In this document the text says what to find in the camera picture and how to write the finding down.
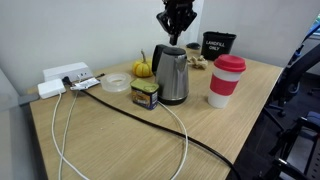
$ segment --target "cord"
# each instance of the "cord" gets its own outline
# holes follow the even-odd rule
[[[181,121],[181,119],[174,113],[172,112],[168,107],[166,107],[164,104],[162,104],[161,102],[159,102],[159,104],[166,109],[167,111],[169,111],[174,117],[175,119],[178,121],[178,123],[180,124],[181,128],[183,129],[184,135],[185,135],[185,147],[184,147],[184,153],[183,153],[183,157],[182,160],[180,162],[180,165],[177,169],[177,171],[175,172],[175,174],[171,177],[171,180],[174,180],[178,174],[180,173],[186,159],[187,159],[187,153],[188,153],[188,146],[189,146],[189,140],[188,140],[188,134],[187,134],[187,130],[186,127],[184,126],[183,122]]]
[[[66,123],[66,127],[64,128],[64,134],[63,134],[63,141],[62,141],[62,150],[61,150],[61,158],[60,158],[60,164],[59,164],[59,179],[61,180],[62,179],[62,164],[63,164],[63,157],[64,157],[64,149],[65,149],[65,143],[66,143],[66,138],[67,138],[67,132],[68,132],[68,128],[69,128],[69,122],[70,122],[70,118],[71,118],[71,113],[72,113],[72,110],[73,110],[73,107],[76,103],[76,100],[77,100],[77,97],[78,97],[78,93],[79,91],[76,92],[76,95],[73,99],[73,103],[70,107],[70,110],[69,110],[69,115],[68,115],[68,119],[67,119],[67,123]]]
[[[56,141],[56,138],[55,138],[55,134],[54,134],[54,125],[55,125],[55,119],[56,119],[56,114],[57,114],[57,109],[58,109],[58,106],[60,104],[60,101],[61,101],[61,92],[59,92],[59,99],[55,105],[55,108],[54,108],[54,111],[53,111],[53,117],[52,117],[52,124],[51,124],[51,134],[52,134],[52,140],[53,140],[53,143],[54,143],[54,146],[56,147],[56,150],[58,152],[58,154],[60,155],[60,157],[64,160],[64,162],[66,162],[77,174],[79,174],[79,176],[81,176],[83,179],[85,180],[89,180],[89,178],[87,178],[85,175],[83,175],[74,165],[72,165],[63,155],[62,153],[60,152],[60,149],[58,147],[58,144],[57,144],[57,141]]]
[[[146,120],[144,120],[144,119],[142,119],[142,118],[140,118],[140,117],[138,117],[138,116],[135,116],[135,115],[133,115],[133,114],[130,114],[130,113],[128,113],[128,112],[126,112],[126,111],[123,111],[123,110],[121,110],[121,109],[119,109],[119,108],[116,108],[116,107],[114,107],[114,106],[112,106],[112,105],[110,105],[110,104],[102,101],[101,99],[97,98],[96,96],[88,93],[88,92],[85,91],[85,90],[81,90],[81,92],[85,93],[86,95],[88,95],[88,96],[91,97],[92,99],[96,100],[97,102],[103,104],[104,106],[106,106],[106,107],[108,107],[108,108],[110,108],[110,109],[113,109],[113,110],[115,110],[115,111],[117,111],[117,112],[119,112],[119,113],[121,113],[121,114],[124,114],[124,115],[126,115],[126,116],[128,116],[128,117],[131,117],[131,118],[133,118],[133,119],[135,119],[135,120],[137,120],[137,121],[139,121],[139,122],[141,122],[141,123],[143,123],[143,124],[146,124],[146,125],[149,125],[149,126],[151,126],[151,127],[154,127],[154,128],[157,128],[157,129],[161,129],[161,130],[163,130],[163,131],[166,131],[166,132],[169,132],[169,133],[171,133],[171,134],[174,134],[174,135],[180,136],[180,137],[182,137],[182,138],[185,138],[185,135],[184,135],[184,134],[181,134],[181,133],[179,133],[179,132],[177,132],[177,131],[173,131],[173,130],[168,129],[168,128],[166,128],[166,127],[163,127],[163,126],[160,126],[160,125],[151,123],[151,122],[146,121]],[[200,142],[200,141],[198,141],[198,140],[196,140],[196,139],[193,139],[192,137],[189,137],[189,136],[188,136],[188,140],[190,140],[191,142],[195,143],[196,145],[204,148],[205,150],[211,152],[212,154],[214,154],[215,156],[217,156],[219,159],[221,159],[223,162],[225,162],[225,163],[229,166],[229,168],[234,172],[234,174],[236,175],[237,179],[238,179],[238,180],[241,180],[240,174],[239,174],[238,171],[235,169],[235,167],[233,166],[233,164],[232,164],[226,157],[224,157],[223,155],[221,155],[219,152],[217,152],[216,150],[212,149],[211,147],[207,146],[206,144],[203,144],[202,142]]]

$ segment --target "clear tape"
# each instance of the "clear tape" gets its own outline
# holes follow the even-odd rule
[[[120,92],[130,87],[131,76],[127,73],[111,73],[101,78],[102,88],[108,92]]]

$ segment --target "electric kettle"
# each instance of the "electric kettle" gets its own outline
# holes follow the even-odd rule
[[[158,100],[167,105],[183,103],[189,93],[186,51],[157,45],[152,59],[152,72],[159,84]]]

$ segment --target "black cable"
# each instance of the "black cable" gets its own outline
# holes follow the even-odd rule
[[[184,134],[181,134],[181,133],[179,133],[179,132],[177,132],[177,131],[174,131],[174,130],[168,129],[168,128],[166,128],[166,127],[163,127],[163,126],[160,126],[160,125],[151,123],[151,122],[146,121],[146,120],[144,120],[144,119],[142,119],[142,118],[140,118],[140,117],[138,117],[138,116],[135,116],[135,115],[133,115],[133,114],[130,114],[130,113],[128,113],[128,112],[125,112],[125,111],[123,111],[123,110],[121,110],[121,109],[119,109],[119,108],[116,108],[116,107],[114,107],[114,106],[112,106],[112,105],[110,105],[110,104],[108,104],[108,103],[100,100],[99,98],[97,98],[96,96],[88,93],[88,92],[85,91],[85,90],[81,90],[81,92],[83,92],[83,93],[85,93],[86,95],[90,96],[91,98],[93,98],[94,100],[96,100],[96,101],[98,101],[99,103],[103,104],[104,106],[107,106],[107,107],[109,107],[110,109],[113,109],[113,110],[115,110],[115,111],[118,111],[118,112],[120,112],[120,113],[122,113],[122,114],[124,114],[124,115],[126,115],[126,116],[129,116],[129,117],[131,117],[131,118],[133,118],[133,119],[135,119],[135,120],[137,120],[137,121],[139,121],[139,122],[141,122],[141,123],[143,123],[143,124],[146,124],[146,125],[149,125],[149,126],[151,126],[151,127],[154,127],[154,128],[157,128],[157,129],[161,129],[161,130],[163,130],[163,131],[167,131],[167,132],[169,132],[169,133],[172,133],[172,134],[175,134],[175,135],[180,136],[180,137],[182,137],[182,138],[185,138],[185,135],[184,135]],[[226,157],[224,157],[223,155],[221,155],[219,152],[217,152],[216,150],[212,149],[211,147],[207,146],[206,144],[203,144],[202,142],[200,142],[200,141],[198,141],[198,140],[196,140],[196,139],[193,139],[192,137],[189,137],[189,136],[188,136],[188,139],[189,139],[191,142],[193,142],[193,143],[201,146],[202,148],[206,149],[207,151],[213,153],[213,154],[216,155],[218,158],[220,158],[222,161],[224,161],[224,162],[230,167],[230,169],[234,172],[234,174],[236,175],[237,179],[241,180],[240,174],[239,174],[238,171],[235,169],[235,167],[233,166],[233,164],[232,164]]]

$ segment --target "kettle lid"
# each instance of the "kettle lid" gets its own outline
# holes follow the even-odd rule
[[[186,51],[181,48],[175,48],[175,47],[166,47],[163,50],[163,53],[172,55],[172,56],[180,56],[186,54]]]

